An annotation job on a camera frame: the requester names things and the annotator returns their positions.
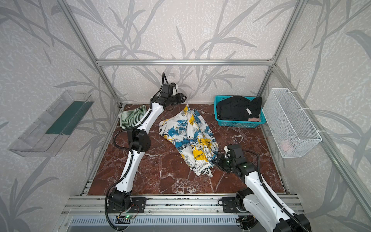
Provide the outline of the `white yellow blue printed garment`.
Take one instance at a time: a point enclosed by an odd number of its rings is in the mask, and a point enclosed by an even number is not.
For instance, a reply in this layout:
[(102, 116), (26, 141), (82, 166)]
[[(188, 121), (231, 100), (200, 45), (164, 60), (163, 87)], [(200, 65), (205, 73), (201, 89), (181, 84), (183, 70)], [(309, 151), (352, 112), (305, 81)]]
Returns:
[(159, 135), (171, 142), (197, 176), (213, 177), (219, 146), (205, 119), (187, 105), (176, 116), (159, 123)]

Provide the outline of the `green white striped shirt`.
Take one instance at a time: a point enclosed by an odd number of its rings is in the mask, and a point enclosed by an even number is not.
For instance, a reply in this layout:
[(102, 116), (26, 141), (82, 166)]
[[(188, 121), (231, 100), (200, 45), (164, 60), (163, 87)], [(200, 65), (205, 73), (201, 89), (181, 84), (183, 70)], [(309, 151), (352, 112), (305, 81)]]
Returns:
[(141, 121), (146, 112), (147, 112), (146, 105), (141, 105), (132, 110), (122, 111), (122, 113), (119, 116), (120, 127), (122, 129), (126, 129), (136, 126)]

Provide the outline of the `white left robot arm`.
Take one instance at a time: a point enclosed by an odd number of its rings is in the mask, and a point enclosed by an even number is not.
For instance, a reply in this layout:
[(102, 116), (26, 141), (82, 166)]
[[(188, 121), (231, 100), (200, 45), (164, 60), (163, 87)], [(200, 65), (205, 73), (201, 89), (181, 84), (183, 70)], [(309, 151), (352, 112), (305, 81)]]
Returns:
[(135, 175), (139, 164), (150, 149), (151, 140), (148, 135), (156, 119), (164, 112), (168, 106), (179, 105), (186, 101), (187, 97), (182, 93), (176, 95), (164, 95), (154, 97), (150, 100), (150, 107), (137, 125), (122, 130), (128, 135), (128, 148), (115, 145), (119, 149), (128, 151), (128, 159), (123, 169), (120, 179), (112, 186), (112, 190), (107, 192), (106, 206), (114, 206), (119, 210), (126, 211), (131, 208), (131, 191)]

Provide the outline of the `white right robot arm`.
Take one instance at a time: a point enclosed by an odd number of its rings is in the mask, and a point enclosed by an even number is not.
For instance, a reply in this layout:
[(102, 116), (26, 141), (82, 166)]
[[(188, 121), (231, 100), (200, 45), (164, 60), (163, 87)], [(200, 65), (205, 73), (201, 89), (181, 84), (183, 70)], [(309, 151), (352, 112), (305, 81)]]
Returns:
[(247, 186), (236, 193), (235, 205), (240, 212), (251, 213), (268, 232), (310, 232), (311, 225), (304, 214), (297, 214), (271, 189), (258, 172), (258, 167), (245, 158), (219, 155), (214, 164), (226, 173), (238, 176)]

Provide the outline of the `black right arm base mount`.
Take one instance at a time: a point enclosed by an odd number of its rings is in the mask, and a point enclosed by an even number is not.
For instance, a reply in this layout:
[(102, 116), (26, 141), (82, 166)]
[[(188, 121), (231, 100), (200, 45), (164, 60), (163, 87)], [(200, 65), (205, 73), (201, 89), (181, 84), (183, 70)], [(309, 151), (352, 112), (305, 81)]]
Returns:
[(248, 210), (244, 206), (243, 199), (253, 194), (250, 188), (237, 191), (234, 197), (222, 197), (222, 207), (224, 213), (246, 213)]

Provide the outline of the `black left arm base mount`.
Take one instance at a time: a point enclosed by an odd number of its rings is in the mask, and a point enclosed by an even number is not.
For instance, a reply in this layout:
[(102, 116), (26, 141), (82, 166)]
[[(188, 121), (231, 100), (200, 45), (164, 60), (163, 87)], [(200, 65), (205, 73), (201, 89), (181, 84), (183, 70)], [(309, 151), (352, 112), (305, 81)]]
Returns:
[(144, 213), (146, 207), (146, 197), (134, 197), (126, 199), (124, 203), (115, 203), (112, 200), (108, 200), (108, 205), (105, 208), (105, 211), (108, 214), (113, 213)]

